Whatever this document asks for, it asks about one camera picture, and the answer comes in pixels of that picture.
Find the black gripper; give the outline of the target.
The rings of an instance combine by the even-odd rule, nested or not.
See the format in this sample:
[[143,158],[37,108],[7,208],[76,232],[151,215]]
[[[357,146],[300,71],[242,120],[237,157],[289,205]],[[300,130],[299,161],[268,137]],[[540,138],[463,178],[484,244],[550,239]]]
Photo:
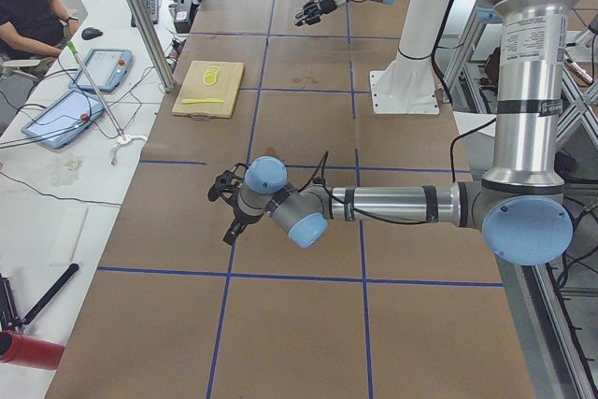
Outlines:
[[320,16],[326,15],[342,7],[348,0],[309,0],[301,7],[301,11],[296,14],[294,22],[296,26],[314,25],[321,21]]
[[266,194],[248,186],[239,186],[233,195],[234,221],[226,231],[223,241],[234,244],[246,226],[256,223],[265,212]]

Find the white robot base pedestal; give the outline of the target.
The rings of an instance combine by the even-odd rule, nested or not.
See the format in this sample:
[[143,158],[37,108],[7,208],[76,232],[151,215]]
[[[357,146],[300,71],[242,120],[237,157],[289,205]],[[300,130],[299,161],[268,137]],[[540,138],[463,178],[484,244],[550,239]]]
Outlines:
[[383,71],[370,73],[376,114],[436,115],[434,46],[450,0],[409,0],[395,59]]

